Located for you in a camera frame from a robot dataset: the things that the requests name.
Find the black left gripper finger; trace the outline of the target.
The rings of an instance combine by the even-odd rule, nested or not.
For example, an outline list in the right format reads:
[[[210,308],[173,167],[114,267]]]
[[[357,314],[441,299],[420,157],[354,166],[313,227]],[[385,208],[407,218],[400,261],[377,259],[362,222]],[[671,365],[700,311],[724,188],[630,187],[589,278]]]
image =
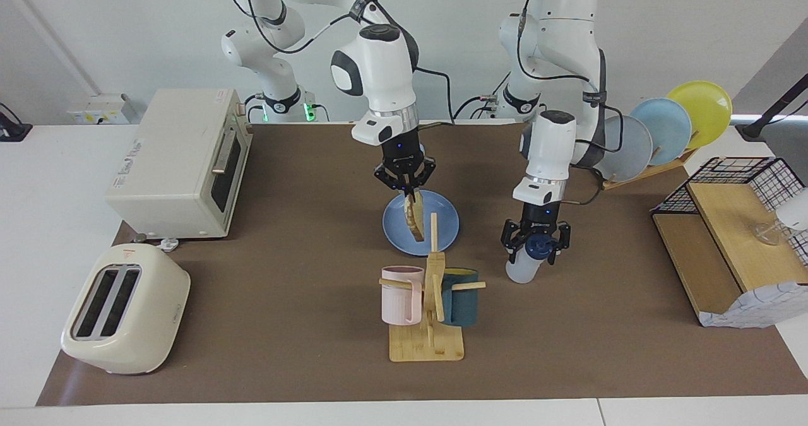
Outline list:
[[[506,220],[502,228],[502,246],[508,252],[508,262],[516,262],[518,250],[527,241],[528,234],[522,229],[522,225],[513,220]]]
[[[558,254],[569,248],[569,240],[571,240],[571,225],[569,223],[560,223],[558,225],[558,238],[553,241],[553,252],[548,258],[549,265],[554,265]]]

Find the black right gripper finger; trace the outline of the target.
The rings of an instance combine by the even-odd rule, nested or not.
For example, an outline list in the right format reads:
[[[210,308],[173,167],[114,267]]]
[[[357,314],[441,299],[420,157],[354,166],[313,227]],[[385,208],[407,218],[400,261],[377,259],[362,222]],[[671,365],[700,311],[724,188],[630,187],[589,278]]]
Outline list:
[[[415,198],[412,176],[407,171],[391,171],[384,164],[379,164],[374,170],[374,176],[389,189],[403,194],[406,200]]]
[[[436,169],[436,161],[435,160],[419,160],[416,163],[416,160],[413,161],[413,168],[412,168],[412,201],[416,202],[417,192],[421,186],[424,186],[430,176],[432,176],[433,171]]]

